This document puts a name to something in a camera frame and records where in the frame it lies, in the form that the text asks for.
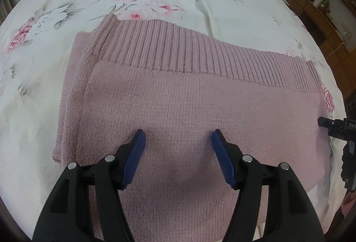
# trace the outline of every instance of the ribbed cuff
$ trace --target ribbed cuff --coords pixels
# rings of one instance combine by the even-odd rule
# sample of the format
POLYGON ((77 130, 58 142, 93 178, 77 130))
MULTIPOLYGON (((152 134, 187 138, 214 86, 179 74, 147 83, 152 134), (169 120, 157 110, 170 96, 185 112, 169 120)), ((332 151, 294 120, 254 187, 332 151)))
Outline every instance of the ribbed cuff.
POLYGON ((88 50, 133 67, 214 74, 300 92, 322 90, 311 61, 231 45, 163 20, 118 20, 110 14, 88 50))

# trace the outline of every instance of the yellow cable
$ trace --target yellow cable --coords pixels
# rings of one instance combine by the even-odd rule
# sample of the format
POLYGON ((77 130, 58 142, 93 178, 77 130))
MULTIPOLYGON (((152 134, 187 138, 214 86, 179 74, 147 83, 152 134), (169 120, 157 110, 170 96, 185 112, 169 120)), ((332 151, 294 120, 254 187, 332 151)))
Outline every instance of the yellow cable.
POLYGON ((329 54, 325 60, 327 60, 329 58, 329 56, 332 55, 334 52, 336 52, 343 44, 346 44, 346 43, 343 42, 342 44, 340 44, 340 46, 335 51, 333 51, 331 54, 329 54))

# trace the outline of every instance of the floral bedsheet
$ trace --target floral bedsheet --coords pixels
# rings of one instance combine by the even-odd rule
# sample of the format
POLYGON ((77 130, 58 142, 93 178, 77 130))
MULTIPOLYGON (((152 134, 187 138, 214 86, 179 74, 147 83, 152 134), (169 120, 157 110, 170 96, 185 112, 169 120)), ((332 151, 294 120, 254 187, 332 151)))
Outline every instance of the floral bedsheet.
MULTIPOLYGON (((108 13, 163 19, 231 44, 312 60, 325 85, 329 117, 345 117, 330 67, 282 0, 22 0, 0 27, 0 195, 29 236, 61 173, 51 152, 72 42, 108 13), (8 172, 8 165, 17 170, 8 172)), ((318 215, 324 229, 344 195, 343 145, 335 139, 331 147, 331 178, 310 194, 315 207, 323 204, 318 215)))

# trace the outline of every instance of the metal screw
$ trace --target metal screw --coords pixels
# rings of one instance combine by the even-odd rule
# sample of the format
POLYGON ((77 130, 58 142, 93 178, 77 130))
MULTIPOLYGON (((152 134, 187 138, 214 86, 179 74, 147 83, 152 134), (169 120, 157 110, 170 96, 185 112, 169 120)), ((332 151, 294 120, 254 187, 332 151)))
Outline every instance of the metal screw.
POLYGON ((107 162, 112 162, 113 160, 115 160, 115 156, 114 155, 107 155, 105 157, 105 161, 107 161, 107 162))
POLYGON ((289 170, 289 165, 287 163, 281 163, 281 168, 287 171, 289 170))
POLYGON ((67 167, 69 170, 73 170, 76 168, 76 166, 77 166, 76 162, 70 162, 67 167))
POLYGON ((246 163, 252 162, 253 158, 250 155, 243 155, 243 161, 246 163))

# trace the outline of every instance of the knit fabric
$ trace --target knit fabric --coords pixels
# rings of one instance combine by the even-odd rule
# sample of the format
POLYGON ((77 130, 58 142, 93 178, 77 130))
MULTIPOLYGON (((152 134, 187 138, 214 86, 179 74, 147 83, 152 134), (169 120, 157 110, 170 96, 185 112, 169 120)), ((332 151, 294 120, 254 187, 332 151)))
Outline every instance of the knit fabric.
MULTIPOLYGON (((224 181, 212 131, 261 163, 288 162, 309 191, 330 174, 319 116, 326 106, 311 62, 162 20, 108 15, 75 39, 53 158, 96 163, 143 129, 146 150, 120 192, 135 240, 213 242, 223 238, 238 192, 224 181)), ((93 224, 99 235, 95 211, 93 224)))

